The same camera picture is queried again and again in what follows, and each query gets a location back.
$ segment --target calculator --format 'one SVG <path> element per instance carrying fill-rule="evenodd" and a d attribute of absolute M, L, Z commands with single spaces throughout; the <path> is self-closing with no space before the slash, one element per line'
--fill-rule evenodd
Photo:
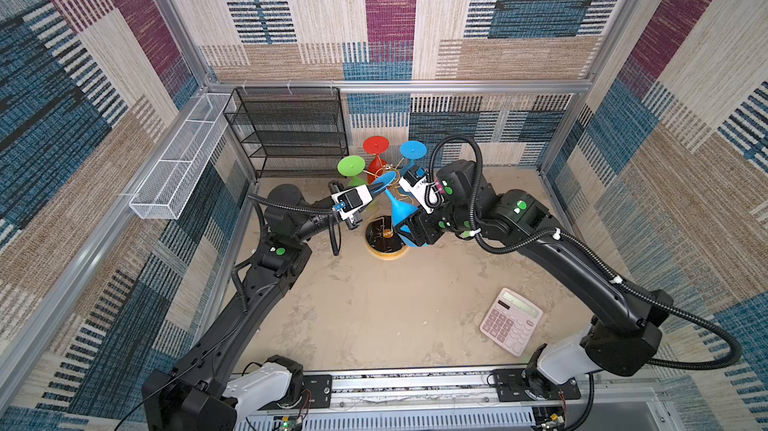
<path fill-rule="evenodd" d="M 520 356 L 543 314 L 531 301 L 504 288 L 485 315 L 480 330 L 494 343 Z"/>

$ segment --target black wire rack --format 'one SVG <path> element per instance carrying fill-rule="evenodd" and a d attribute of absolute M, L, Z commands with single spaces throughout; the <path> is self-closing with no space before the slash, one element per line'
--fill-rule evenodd
<path fill-rule="evenodd" d="M 337 88 L 236 88 L 227 122 L 258 177 L 338 176 L 350 153 Z"/>

